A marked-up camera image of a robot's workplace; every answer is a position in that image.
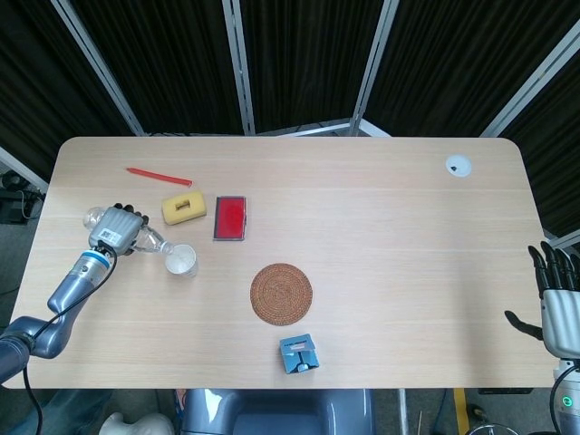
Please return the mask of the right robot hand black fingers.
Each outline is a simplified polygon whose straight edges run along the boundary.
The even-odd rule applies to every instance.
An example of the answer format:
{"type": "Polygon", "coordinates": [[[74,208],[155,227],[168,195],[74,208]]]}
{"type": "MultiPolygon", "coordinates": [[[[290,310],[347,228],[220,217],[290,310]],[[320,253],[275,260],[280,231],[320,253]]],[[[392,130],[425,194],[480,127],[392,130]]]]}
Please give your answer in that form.
{"type": "Polygon", "coordinates": [[[542,342],[561,360],[579,358],[579,256],[568,255],[546,241],[528,253],[535,269],[540,302],[539,326],[521,321],[511,311],[504,316],[515,329],[542,342]]]}

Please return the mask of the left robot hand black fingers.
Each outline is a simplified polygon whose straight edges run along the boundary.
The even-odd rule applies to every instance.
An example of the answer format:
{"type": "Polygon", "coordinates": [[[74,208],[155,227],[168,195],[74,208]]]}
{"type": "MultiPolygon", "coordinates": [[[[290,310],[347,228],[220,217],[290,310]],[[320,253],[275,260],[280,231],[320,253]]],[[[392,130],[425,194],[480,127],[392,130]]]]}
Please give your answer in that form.
{"type": "Polygon", "coordinates": [[[133,252],[138,234],[149,223],[149,217],[136,211],[130,204],[116,203],[111,207],[95,207],[87,211],[83,225],[90,232],[88,242],[91,248],[105,244],[118,256],[128,256],[133,252]]]}

